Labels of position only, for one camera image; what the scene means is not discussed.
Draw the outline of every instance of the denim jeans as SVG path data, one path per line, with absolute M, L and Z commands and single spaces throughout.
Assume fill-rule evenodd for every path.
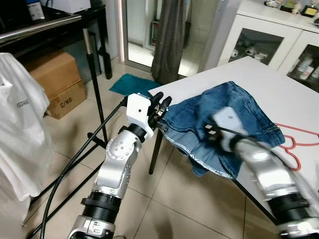
M 170 106 L 163 117 L 168 129 L 164 136 L 180 151 L 188 155 L 197 176 L 208 170 L 235 179 L 241 160 L 207 140 L 204 126 L 210 117 L 223 107 L 232 107 L 244 129 L 258 141 L 271 147 L 285 142 L 280 129 L 270 121 L 254 98 L 234 82 L 226 82 L 201 95 Z

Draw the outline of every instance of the black table leg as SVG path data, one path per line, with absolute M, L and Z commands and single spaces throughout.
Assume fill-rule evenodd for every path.
M 103 57 L 104 62 L 104 71 L 106 79 L 112 78 L 112 66 L 111 66 L 111 57 L 110 54 L 106 52 L 105 47 L 105 37 L 107 36 L 107 25 L 106 25 L 106 16 L 103 15 L 98 18 L 98 27 L 100 32 L 100 41 L 101 48 L 99 49 L 99 54 Z
M 154 168 L 156 165 L 156 161 L 158 159 L 158 154 L 160 151 L 161 140 L 163 138 L 163 134 L 160 130 L 158 130 L 158 135 L 156 136 L 155 146 L 153 150 L 152 160 L 150 164 L 149 174 L 153 174 Z
M 94 92 L 95 92 L 95 97 L 96 97 L 96 104 L 97 104 L 98 110 L 99 110 L 100 121 L 101 121 L 101 123 L 103 123 L 104 122 L 104 115 L 103 115 L 103 108 L 102 108 L 100 91 L 99 91 L 99 84 L 98 84 L 98 79 L 96 76 L 95 65 L 94 65 L 94 56 L 92 53 L 89 32 L 88 32 L 87 28 L 83 29 L 83 34 L 84 34 L 84 41 L 85 41 L 85 45 L 86 45 L 86 51 L 87 51 L 87 59 L 88 59 L 88 63 L 89 63 L 90 71 L 91 71 L 91 77 L 92 77 L 92 82 L 93 82 L 93 87 L 94 87 Z M 107 144 L 108 137 L 106 134 L 105 126 L 102 128 L 102 132 L 103 132 L 104 142 Z

